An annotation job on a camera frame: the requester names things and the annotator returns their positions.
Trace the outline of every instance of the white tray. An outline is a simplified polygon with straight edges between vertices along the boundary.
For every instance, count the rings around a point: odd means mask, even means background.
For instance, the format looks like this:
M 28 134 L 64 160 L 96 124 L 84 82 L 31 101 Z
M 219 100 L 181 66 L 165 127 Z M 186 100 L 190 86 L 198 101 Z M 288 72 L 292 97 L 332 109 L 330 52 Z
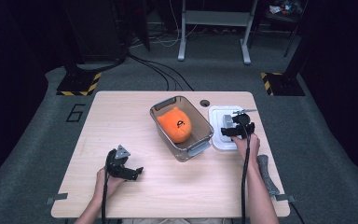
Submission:
M 220 129 L 225 127 L 223 122 L 225 115 L 234 117 L 237 114 L 233 113 L 240 110 L 242 110 L 242 107 L 238 105 L 213 105 L 209 108 L 209 122 L 214 129 L 212 143 L 216 149 L 222 151 L 237 150 L 237 146 L 231 141 L 231 138 L 222 135 Z

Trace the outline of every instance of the yellow and black hazard tape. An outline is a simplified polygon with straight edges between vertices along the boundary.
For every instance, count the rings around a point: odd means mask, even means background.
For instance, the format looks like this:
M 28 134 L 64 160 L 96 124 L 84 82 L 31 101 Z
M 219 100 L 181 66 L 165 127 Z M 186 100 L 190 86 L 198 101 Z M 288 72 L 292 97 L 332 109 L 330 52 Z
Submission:
M 78 95 L 91 95 L 95 88 L 97 87 L 97 83 L 100 80 L 101 73 L 98 73 L 95 75 L 94 79 L 92 80 L 91 85 L 89 86 L 89 89 L 87 91 L 57 91 L 57 95 L 67 95 L 67 96 L 78 96 Z
M 267 94 L 274 95 L 271 85 L 269 84 L 269 79 L 267 78 L 267 75 L 281 76 L 282 73 L 261 73 L 261 78 L 263 78 L 264 87 L 266 88 Z

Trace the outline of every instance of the black cable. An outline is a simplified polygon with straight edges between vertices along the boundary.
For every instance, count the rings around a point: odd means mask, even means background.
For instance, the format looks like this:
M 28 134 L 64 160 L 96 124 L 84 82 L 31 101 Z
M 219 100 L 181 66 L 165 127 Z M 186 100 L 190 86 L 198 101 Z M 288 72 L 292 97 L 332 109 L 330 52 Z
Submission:
M 249 163 L 249 154 L 250 154 L 250 143 L 251 143 L 251 136 L 246 131 L 245 126 L 240 121 L 240 124 L 242 125 L 242 128 L 245 130 L 246 134 L 246 141 L 247 141 L 247 148 L 246 148 L 246 154 L 245 154 L 245 162 L 243 163 L 243 170 L 242 170 L 242 181 L 241 181 L 241 211 L 242 211 L 242 223 L 246 223 L 246 200 L 245 200 L 245 180 L 246 180 L 246 173 L 248 172 L 248 163 Z
M 160 73 L 157 69 L 155 69 L 155 68 L 149 66 L 147 63 L 144 63 L 142 60 L 137 59 L 136 57 L 132 57 L 130 54 L 129 54 L 129 57 L 132 58 L 133 60 L 135 60 L 135 61 L 138 62 L 138 63 L 142 63 L 142 64 L 144 64 L 144 65 L 146 65 L 146 66 L 152 68 L 152 69 L 155 70 L 157 73 L 159 73 L 159 74 L 165 79 L 165 82 L 167 83 L 167 91 L 170 89 L 170 82 L 169 82 L 168 79 L 167 79 L 164 75 L 162 75 L 162 73 Z
M 140 60 L 140 61 L 142 61 L 144 63 L 147 63 L 147 66 L 149 66 L 150 68 L 154 69 L 155 71 L 158 70 L 160 73 L 163 73 L 167 77 L 170 77 L 173 80 L 173 82 L 175 83 L 175 90 L 176 90 L 176 84 L 180 87 L 181 90 L 183 90 L 183 87 L 180 85 L 180 83 L 175 78 L 173 78 L 172 76 L 168 75 L 166 72 L 164 72 L 160 68 L 156 67 L 155 65 L 150 64 L 150 61 L 145 60 L 145 59 L 140 59 L 140 58 L 138 58 L 136 56 L 133 56 L 133 55 L 131 55 L 131 57 L 135 57 L 137 60 Z
M 168 69 L 171 69 L 174 73 L 176 73 L 184 82 L 185 82 L 185 84 L 192 90 L 192 91 L 194 91 L 194 89 L 190 86 L 190 84 L 188 84 L 188 82 L 186 81 L 186 79 L 178 72 L 178 71 L 176 71 L 175 69 L 173 69 L 173 68 L 171 68 L 171 67 L 169 67 L 169 66 L 167 66 L 167 65 L 165 65 L 165 64 L 162 64 L 162 63 L 156 63 L 156 62 L 153 62 L 153 61 L 148 61 L 148 60 L 146 60 L 146 59 L 140 59 L 140 58 L 138 58 L 138 57 L 136 57 L 136 56 L 134 56 L 134 55 L 132 55 L 132 54 L 130 54 L 130 56 L 131 57 L 134 57 L 134 58 L 137 58 L 137 59 L 139 59 L 139 60 L 142 60 L 142 61 L 144 61 L 144 62 L 147 62 L 147 63 L 155 63 L 155 64 L 158 64 L 158 65 L 160 65 L 160 66 L 164 66 L 164 67 L 166 67 L 166 68 L 168 68 Z
M 302 216 L 301 216 L 300 213 L 298 212 L 298 210 L 297 210 L 297 208 L 295 207 L 295 205 L 294 205 L 293 203 L 289 203 L 289 204 L 292 205 L 293 209 L 295 209 L 295 211 L 296 211 L 298 217 L 299 217 L 300 220 L 301 220 L 301 223 L 302 223 L 302 224 L 305 224 L 304 219 L 302 218 Z
M 107 163 L 108 159 L 106 158 L 105 167 L 104 167 L 104 184 L 103 184 L 103 204 L 102 204 L 102 222 L 106 223 L 106 193 L 107 193 L 107 181 L 109 180 L 109 174 L 107 172 Z

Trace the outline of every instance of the small black object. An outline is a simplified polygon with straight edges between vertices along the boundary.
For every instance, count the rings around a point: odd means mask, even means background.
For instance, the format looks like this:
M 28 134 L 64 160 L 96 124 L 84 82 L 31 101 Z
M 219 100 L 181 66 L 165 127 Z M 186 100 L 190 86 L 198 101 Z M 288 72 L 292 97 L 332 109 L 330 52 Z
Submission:
M 203 107 L 207 107 L 209 106 L 211 103 L 208 100 L 201 100 L 200 101 L 200 105 L 202 105 Z
M 287 200 L 289 203 L 294 203 L 296 201 L 295 195 L 286 195 L 286 194 L 278 194 L 275 195 L 276 201 L 284 201 Z
M 65 200 L 67 198 L 68 198 L 68 193 L 57 194 L 54 197 L 47 198 L 46 199 L 46 204 L 53 204 L 57 200 Z
M 255 131 L 255 124 L 251 122 L 249 116 L 242 110 L 236 112 L 237 116 L 232 118 L 234 123 L 238 123 L 235 128 L 221 128 L 222 135 L 247 137 Z
M 138 175 L 143 171 L 144 167 L 132 170 L 124 167 L 130 153 L 122 146 L 118 146 L 118 150 L 113 149 L 106 158 L 106 171 L 112 177 L 119 177 L 126 180 L 136 180 Z
M 180 126 L 181 126 L 182 124 L 185 124 L 185 123 L 184 123 L 183 121 L 179 120 L 178 123 L 177 123 L 178 128 L 180 128 Z

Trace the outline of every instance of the human hand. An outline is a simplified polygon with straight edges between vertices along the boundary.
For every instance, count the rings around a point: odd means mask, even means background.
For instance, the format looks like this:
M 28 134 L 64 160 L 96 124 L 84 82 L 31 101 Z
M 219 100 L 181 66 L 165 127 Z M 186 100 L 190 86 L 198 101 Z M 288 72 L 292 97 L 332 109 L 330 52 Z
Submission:
M 257 154 L 258 149 L 260 149 L 260 139 L 255 133 L 252 133 L 250 136 L 250 153 L 249 153 L 249 162 L 252 164 L 257 164 Z M 237 136 L 231 136 L 231 139 L 237 145 L 238 152 L 240 152 L 242 159 L 245 161 L 246 158 L 246 149 L 248 147 L 248 141 L 246 138 L 240 139 Z
M 105 176 L 105 170 L 102 168 L 97 173 L 97 180 L 95 182 L 95 190 L 94 195 L 92 196 L 92 200 L 102 202 L 103 201 L 103 185 L 104 185 L 104 176 Z M 113 192 L 117 189 L 117 187 L 123 183 L 125 180 L 122 178 L 112 177 L 111 175 L 108 175 L 108 181 L 107 181 L 107 192 L 106 192 L 106 198 L 109 198 Z

